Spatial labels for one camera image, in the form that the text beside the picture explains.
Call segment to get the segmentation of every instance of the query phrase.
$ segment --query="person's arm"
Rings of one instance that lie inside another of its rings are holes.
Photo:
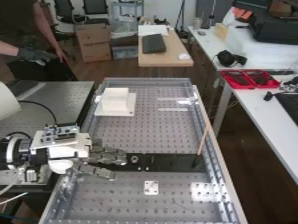
[[[56,51],[56,54],[60,58],[60,62],[63,63],[63,61],[68,61],[67,59],[67,56],[59,46],[59,42],[53,36],[53,32],[51,30],[51,26],[49,26],[49,23],[48,23],[48,20],[45,18],[45,15],[44,15],[44,11],[40,7],[40,4],[36,2],[35,5],[33,5],[33,12],[35,12],[35,24],[41,32],[41,34],[44,35],[44,37],[47,38],[47,40],[49,41],[55,51]]]
[[[0,40],[0,54],[17,56],[19,48]]]

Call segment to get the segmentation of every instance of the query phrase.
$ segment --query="thin stick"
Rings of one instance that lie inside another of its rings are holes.
[[[210,127],[210,124],[209,124],[209,122],[206,122],[206,128],[205,128],[205,131],[204,131],[204,135],[202,135],[202,139],[201,139],[201,143],[200,143],[200,147],[198,147],[198,156],[202,153],[202,147],[204,147],[205,139],[206,139],[206,136],[208,136],[209,127]]]

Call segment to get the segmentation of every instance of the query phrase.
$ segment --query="small metal block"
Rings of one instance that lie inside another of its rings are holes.
[[[144,183],[144,194],[158,195],[158,181],[148,180]]]

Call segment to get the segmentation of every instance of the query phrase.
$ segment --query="paper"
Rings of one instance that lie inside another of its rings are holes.
[[[169,32],[165,25],[140,25],[138,26],[138,36],[144,37],[153,34],[161,34],[162,36],[169,36]]]
[[[21,110],[20,104],[11,90],[0,82],[0,120],[8,118]]]

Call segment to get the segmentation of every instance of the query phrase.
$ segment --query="black cable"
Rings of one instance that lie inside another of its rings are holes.
[[[12,135],[16,135],[16,134],[24,135],[27,138],[31,139],[31,136],[25,132],[23,132],[23,131],[15,131],[15,132],[9,133],[9,134],[7,134],[7,137],[12,136]]]
[[[43,105],[41,103],[33,102],[33,101],[28,101],[28,100],[20,100],[19,103],[32,103],[32,104],[36,104],[36,105],[44,107],[44,109],[48,110],[48,112],[52,114],[55,125],[57,124],[57,118],[55,116],[55,113],[45,105]]]

